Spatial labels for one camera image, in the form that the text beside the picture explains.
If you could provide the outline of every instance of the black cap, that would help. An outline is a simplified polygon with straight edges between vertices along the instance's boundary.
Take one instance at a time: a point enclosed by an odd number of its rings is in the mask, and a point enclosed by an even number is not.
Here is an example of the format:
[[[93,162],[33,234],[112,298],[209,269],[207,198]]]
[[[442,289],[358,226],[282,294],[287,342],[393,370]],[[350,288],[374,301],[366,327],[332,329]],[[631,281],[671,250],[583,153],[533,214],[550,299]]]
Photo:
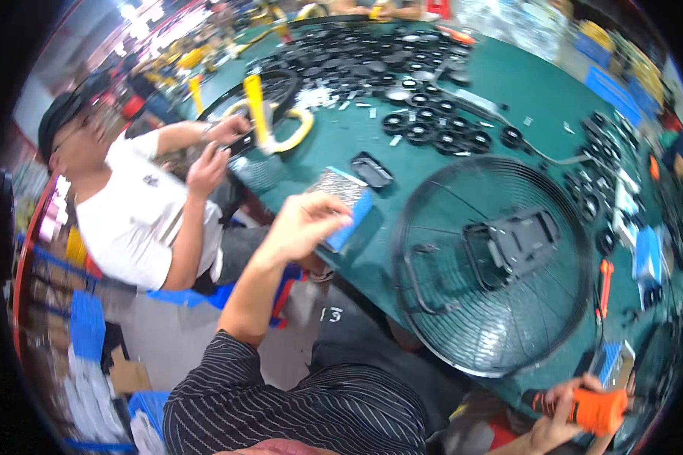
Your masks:
[[[86,98],[76,92],[61,93],[43,114],[41,124],[38,126],[38,151],[46,164],[53,153],[53,138],[56,133],[63,125],[71,121],[86,103]]]

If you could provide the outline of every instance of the black striped shirt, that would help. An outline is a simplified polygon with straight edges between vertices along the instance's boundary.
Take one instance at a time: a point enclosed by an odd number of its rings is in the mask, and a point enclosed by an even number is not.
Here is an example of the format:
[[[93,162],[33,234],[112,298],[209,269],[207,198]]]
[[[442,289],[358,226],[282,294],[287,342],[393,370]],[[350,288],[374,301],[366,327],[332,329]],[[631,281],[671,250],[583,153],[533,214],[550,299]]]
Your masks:
[[[342,455],[425,453],[422,403],[390,374],[331,366],[285,392],[265,385],[260,367],[251,345],[218,332],[164,406],[169,453],[211,454],[271,438]]]

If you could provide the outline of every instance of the white t-shirt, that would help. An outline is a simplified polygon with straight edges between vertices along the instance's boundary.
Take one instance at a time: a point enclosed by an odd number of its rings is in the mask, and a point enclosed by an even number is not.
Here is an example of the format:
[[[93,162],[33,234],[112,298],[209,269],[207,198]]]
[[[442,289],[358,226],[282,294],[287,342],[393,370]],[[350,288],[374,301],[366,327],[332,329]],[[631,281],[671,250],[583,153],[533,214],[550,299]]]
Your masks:
[[[185,184],[149,162],[158,142],[156,130],[117,139],[106,156],[112,171],[109,182],[76,205],[83,243],[101,272],[148,289],[159,289],[167,278],[187,200]],[[207,201],[197,276],[212,266],[213,281],[223,264],[220,217],[218,205]]]

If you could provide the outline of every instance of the fan guard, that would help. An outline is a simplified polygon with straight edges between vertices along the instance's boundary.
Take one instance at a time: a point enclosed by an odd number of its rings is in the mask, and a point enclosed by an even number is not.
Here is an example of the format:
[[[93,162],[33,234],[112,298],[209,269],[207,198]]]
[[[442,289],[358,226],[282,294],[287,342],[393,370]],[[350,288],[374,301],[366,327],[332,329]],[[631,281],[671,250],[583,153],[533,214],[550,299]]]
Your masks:
[[[486,248],[471,255],[465,226],[543,210],[559,232],[538,268],[485,288],[477,268],[496,268]],[[402,310],[418,337],[457,369],[501,377],[546,358],[581,322],[592,292],[592,247],[563,190],[517,159],[460,159],[408,199],[393,239]]]

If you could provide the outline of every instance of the wristwatch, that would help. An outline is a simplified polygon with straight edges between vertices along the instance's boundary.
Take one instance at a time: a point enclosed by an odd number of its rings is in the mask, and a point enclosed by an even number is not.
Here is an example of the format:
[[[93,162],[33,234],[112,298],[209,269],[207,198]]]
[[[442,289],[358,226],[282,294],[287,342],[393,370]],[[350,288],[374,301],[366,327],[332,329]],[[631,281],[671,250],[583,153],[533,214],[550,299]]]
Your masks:
[[[212,128],[212,123],[206,123],[205,127],[202,128],[202,136],[200,138],[200,142],[209,142],[208,141],[208,131],[210,128]]]

